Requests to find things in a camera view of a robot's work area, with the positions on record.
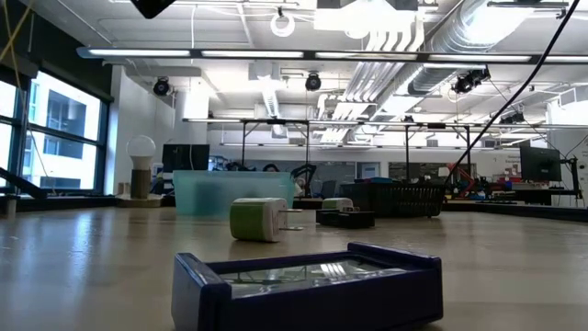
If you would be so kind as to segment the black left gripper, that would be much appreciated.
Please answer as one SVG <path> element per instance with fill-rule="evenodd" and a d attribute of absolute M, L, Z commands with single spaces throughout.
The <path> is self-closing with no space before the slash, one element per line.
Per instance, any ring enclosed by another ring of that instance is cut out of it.
<path fill-rule="evenodd" d="M 134 7 L 147 19 L 152 19 L 161 14 L 176 0 L 130 0 Z"/>

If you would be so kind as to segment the black digital clock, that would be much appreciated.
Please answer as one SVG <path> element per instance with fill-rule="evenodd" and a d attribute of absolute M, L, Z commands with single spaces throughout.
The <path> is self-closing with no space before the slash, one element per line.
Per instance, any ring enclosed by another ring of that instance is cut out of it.
<path fill-rule="evenodd" d="M 315 212 L 315 221 L 324 226 L 345 229 L 365 229 L 375 226 L 373 211 L 340 211 L 324 209 Z"/>

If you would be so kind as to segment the dark blue digital display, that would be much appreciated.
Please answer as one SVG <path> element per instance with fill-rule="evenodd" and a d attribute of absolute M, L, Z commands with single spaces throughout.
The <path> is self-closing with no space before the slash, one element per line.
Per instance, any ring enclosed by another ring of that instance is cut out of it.
<path fill-rule="evenodd" d="M 350 243 L 331 253 L 174 260 L 176 331 L 406 331 L 442 319 L 442 261 Z"/>

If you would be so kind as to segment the white LED light bar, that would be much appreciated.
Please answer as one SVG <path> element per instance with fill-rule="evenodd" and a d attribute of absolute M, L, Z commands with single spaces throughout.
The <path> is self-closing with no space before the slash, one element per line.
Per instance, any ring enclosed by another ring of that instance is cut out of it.
<path fill-rule="evenodd" d="M 430 62 L 444 63 L 527 63 L 532 59 L 526 55 L 482 55 L 482 54 L 433 54 L 428 56 Z"/>
<path fill-rule="evenodd" d="M 549 55 L 546 64 L 588 64 L 588 55 Z"/>
<path fill-rule="evenodd" d="M 190 51 L 182 50 L 119 50 L 119 49 L 100 49 L 89 50 L 90 54 L 95 56 L 121 56 L 121 57 L 190 57 Z"/>
<path fill-rule="evenodd" d="M 359 61 L 413 61 L 418 55 L 413 53 L 389 53 L 389 52 L 335 52 L 317 51 L 317 59 L 332 60 L 359 60 Z"/>
<path fill-rule="evenodd" d="M 202 51 L 201 55 L 208 58 L 278 58 L 300 59 L 304 56 L 302 51 Z"/>

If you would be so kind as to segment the white bulb brass base lamp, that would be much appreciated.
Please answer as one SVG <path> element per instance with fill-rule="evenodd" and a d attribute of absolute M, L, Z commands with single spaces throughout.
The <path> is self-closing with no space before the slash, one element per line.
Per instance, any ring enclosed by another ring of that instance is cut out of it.
<path fill-rule="evenodd" d="M 117 196 L 121 208 L 158 208 L 163 197 L 151 193 L 152 160 L 156 152 L 154 141 L 146 135 L 132 137 L 127 143 L 127 154 L 132 162 L 130 189 Z"/>

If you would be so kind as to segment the black computer monitor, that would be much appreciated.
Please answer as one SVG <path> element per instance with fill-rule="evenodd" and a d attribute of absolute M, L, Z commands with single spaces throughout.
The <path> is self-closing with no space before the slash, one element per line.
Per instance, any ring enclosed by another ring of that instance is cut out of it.
<path fill-rule="evenodd" d="M 560 154 L 557 150 L 521 146 L 519 152 L 523 180 L 561 181 Z"/>
<path fill-rule="evenodd" d="M 165 144 L 162 162 L 165 173 L 173 173 L 175 170 L 207 170 L 209 145 Z"/>

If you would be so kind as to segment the large window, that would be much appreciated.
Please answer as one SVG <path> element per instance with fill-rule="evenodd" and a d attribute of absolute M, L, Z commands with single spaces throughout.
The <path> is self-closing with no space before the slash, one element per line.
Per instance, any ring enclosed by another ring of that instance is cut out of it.
<path fill-rule="evenodd" d="M 96 189 L 107 106 L 43 72 L 23 85 L 0 80 L 0 167 L 40 188 Z"/>

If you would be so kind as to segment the translucent green plastic tray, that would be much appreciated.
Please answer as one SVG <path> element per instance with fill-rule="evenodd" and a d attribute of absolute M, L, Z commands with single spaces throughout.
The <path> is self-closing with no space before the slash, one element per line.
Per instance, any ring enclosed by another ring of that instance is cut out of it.
<path fill-rule="evenodd" d="M 285 172 L 176 170 L 173 173 L 176 213 L 224 219 L 234 200 L 282 198 L 293 204 L 296 192 Z"/>

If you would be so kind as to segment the green white USB charger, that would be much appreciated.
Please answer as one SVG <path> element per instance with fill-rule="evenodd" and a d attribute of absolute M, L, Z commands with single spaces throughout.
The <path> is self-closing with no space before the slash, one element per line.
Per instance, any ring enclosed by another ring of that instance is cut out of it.
<path fill-rule="evenodd" d="M 352 211 L 354 203 L 349 198 L 329 198 L 322 201 L 323 210 Z"/>
<path fill-rule="evenodd" d="M 241 198 L 230 207 L 229 223 L 234 239 L 252 242 L 277 243 L 285 231 L 299 231 L 301 227 L 288 225 L 291 209 L 282 198 Z"/>

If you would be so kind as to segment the black plastic mesh basket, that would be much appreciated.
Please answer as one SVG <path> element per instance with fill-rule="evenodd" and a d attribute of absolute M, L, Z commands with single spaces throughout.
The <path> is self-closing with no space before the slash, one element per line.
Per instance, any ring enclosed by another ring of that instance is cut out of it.
<path fill-rule="evenodd" d="M 430 183 L 355 183 L 341 185 L 339 195 L 377 218 L 432 218 L 440 214 L 445 192 L 444 185 Z"/>

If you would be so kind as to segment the silver ventilation duct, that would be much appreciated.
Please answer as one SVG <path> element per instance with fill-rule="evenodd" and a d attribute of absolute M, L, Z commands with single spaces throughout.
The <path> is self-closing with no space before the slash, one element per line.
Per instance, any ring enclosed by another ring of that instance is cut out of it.
<path fill-rule="evenodd" d="M 447 22 L 424 45 L 429 52 L 487 52 L 512 34 L 534 13 L 527 7 L 488 6 L 498 0 L 464 0 Z M 456 69 L 405 66 L 410 95 L 426 95 L 451 77 Z"/>

